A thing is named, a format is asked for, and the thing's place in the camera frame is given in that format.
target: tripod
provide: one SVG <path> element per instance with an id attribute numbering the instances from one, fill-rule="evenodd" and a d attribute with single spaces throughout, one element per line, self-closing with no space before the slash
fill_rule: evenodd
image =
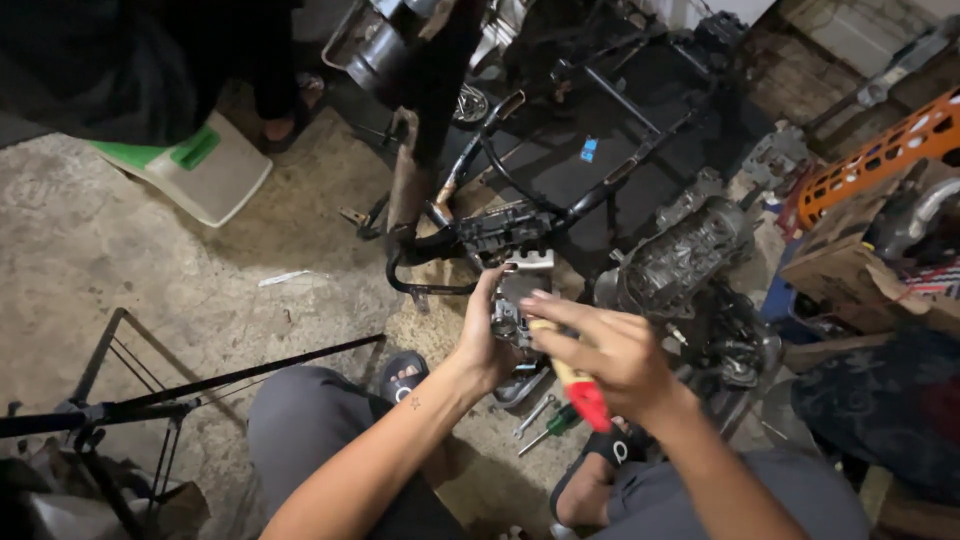
<path id="1" fill-rule="evenodd" d="M 94 483 L 97 484 L 104 499 L 116 514 L 121 526 L 130 536 L 131 540 L 146 540 L 147 538 L 146 533 L 151 524 L 154 502 L 157 497 L 166 492 L 167 482 L 170 479 L 177 444 L 180 442 L 180 428 L 183 418 L 186 417 L 190 411 L 202 405 L 214 404 L 222 406 L 221 400 L 225 397 L 258 384 L 265 378 L 255 380 L 220 396 L 215 396 L 213 394 L 214 391 L 223 390 L 241 380 L 266 375 L 285 367 L 302 364 L 324 356 L 335 355 L 374 342 L 382 342 L 386 338 L 382 333 L 370 335 L 340 345 L 326 347 L 312 353 L 304 353 L 303 355 L 284 358 L 283 360 L 242 369 L 218 377 L 194 380 L 188 384 L 167 388 L 143 365 L 143 362 L 131 352 L 130 348 L 117 338 L 116 333 L 121 322 L 127 322 L 133 327 L 155 351 L 174 364 L 174 367 L 178 368 L 181 373 L 189 373 L 166 347 L 157 341 L 129 311 L 118 307 L 110 317 L 107 328 L 101 335 L 100 341 L 97 343 L 93 355 L 86 364 L 84 373 L 81 375 L 80 381 L 77 383 L 77 387 L 71 396 L 60 405 L 57 405 L 54 412 L 50 414 L 13 416 L 0 419 L 0 438 L 24 437 L 40 433 L 66 431 L 67 435 L 64 439 L 64 444 L 71 444 L 72 440 L 72 446 L 78 458 L 89 472 Z M 111 352 L 137 377 L 149 393 L 122 402 L 102 402 L 96 405 L 90 405 L 86 400 L 90 394 L 90 390 L 93 388 L 93 383 L 97 379 L 97 375 L 100 373 L 100 368 L 107 359 L 108 353 Z M 140 371 L 133 367 L 134 364 L 144 372 L 146 378 L 140 374 Z M 166 419 L 169 423 L 163 438 L 163 445 L 160 449 L 160 457 L 156 465 L 146 515 L 141 523 L 133 514 L 127 501 L 123 498 L 116 482 L 109 475 L 107 468 L 97 453 L 97 445 L 107 434 L 103 426 L 159 419 Z"/>

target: plastic stool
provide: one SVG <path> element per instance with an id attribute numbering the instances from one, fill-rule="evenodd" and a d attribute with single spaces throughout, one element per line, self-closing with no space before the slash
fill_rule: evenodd
<path id="1" fill-rule="evenodd" d="M 210 227 L 247 204 L 274 163 L 219 113 L 184 142 L 164 148 L 90 141 L 105 160 L 163 191 Z"/>

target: foot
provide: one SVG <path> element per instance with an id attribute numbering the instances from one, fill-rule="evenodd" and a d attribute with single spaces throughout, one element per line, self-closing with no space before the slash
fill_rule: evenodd
<path id="1" fill-rule="evenodd" d="M 630 426 L 623 418 L 613 417 L 613 424 L 630 434 Z M 560 524 L 564 527 L 609 525 L 607 501 L 610 500 L 615 475 L 616 469 L 607 459 L 600 454 L 587 454 L 557 498 Z"/>
<path id="2" fill-rule="evenodd" d="M 401 380 L 404 377 L 410 377 L 419 372 L 420 370 L 417 369 L 417 366 L 407 366 L 405 369 L 397 372 L 396 375 L 391 376 L 390 381 Z M 420 472 L 434 490 L 444 485 L 444 483 L 452 477 L 453 467 L 449 461 L 450 454 L 445 444 L 447 440 L 448 439 L 445 439 L 444 442 L 440 443 L 440 446 L 435 448 L 420 466 Z"/>
<path id="3" fill-rule="evenodd" d="M 304 88 L 300 91 L 300 99 L 306 104 L 308 109 L 313 109 L 320 98 L 324 96 L 324 91 L 316 88 Z M 290 132 L 294 131 L 296 121 L 292 111 L 282 118 L 263 121 L 263 134 L 270 140 L 283 140 Z"/>

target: stained floor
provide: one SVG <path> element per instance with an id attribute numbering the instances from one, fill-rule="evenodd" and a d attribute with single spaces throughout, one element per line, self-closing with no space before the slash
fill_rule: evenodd
<path id="1" fill-rule="evenodd" d="M 242 119 L 234 122 L 244 128 Z M 51 410 L 76 384 L 116 307 L 128 308 L 199 377 L 379 331 L 390 336 L 386 351 L 368 347 L 318 363 L 361 382 L 372 379 L 392 350 L 417 349 L 436 365 L 456 342 L 465 300 L 433 297 L 430 313 L 418 313 L 386 284 L 379 243 L 357 240 L 337 213 L 339 206 L 367 208 L 390 179 L 332 110 L 276 160 L 260 191 L 220 230 L 118 173 L 81 141 L 48 135 L 0 151 L 0 346 L 6 353 L 0 400 L 23 402 L 22 413 Z M 479 188 L 473 200 L 488 203 L 492 195 Z M 762 295 L 782 249 L 775 240 L 760 243 L 760 255 L 734 275 L 753 296 Z M 258 286 L 300 270 L 310 272 Z M 413 274 L 415 280 L 468 278 L 449 263 Z M 582 286 L 569 274 L 561 282 L 569 294 Z M 185 382 L 129 329 L 120 339 L 162 383 Z M 112 361 L 91 402 L 135 396 L 142 393 L 139 384 Z M 174 471 L 204 490 L 211 511 L 204 538 L 255 537 L 261 525 L 244 441 L 254 390 L 202 407 L 184 424 Z M 552 389 L 559 397 L 558 390 Z M 463 474 L 441 496 L 478 532 L 496 529 L 494 523 L 545 530 L 549 489 L 588 436 L 580 426 L 517 458 L 521 443 L 510 431 L 518 422 L 482 402 L 454 431 L 466 443 L 458 457 Z M 103 449 L 150 470 L 163 429 L 157 422 L 111 429 Z M 743 436 L 759 440 L 762 434 Z"/>

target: wrench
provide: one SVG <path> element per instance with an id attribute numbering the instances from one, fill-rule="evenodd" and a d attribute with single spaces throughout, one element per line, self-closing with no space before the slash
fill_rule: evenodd
<path id="1" fill-rule="evenodd" d="M 523 431 L 529 428 L 530 425 L 534 423 L 534 420 L 537 420 L 537 417 L 540 416 L 540 413 L 542 413 L 544 409 L 546 409 L 547 405 L 550 405 L 556 401 L 557 401 L 557 398 L 555 398 L 553 394 L 547 394 L 543 396 L 543 399 L 540 400 L 537 406 L 535 406 L 534 409 L 530 411 L 530 416 L 528 416 L 526 420 L 524 420 L 523 423 L 520 424 L 519 428 L 514 430 L 514 438 L 522 439 Z"/>

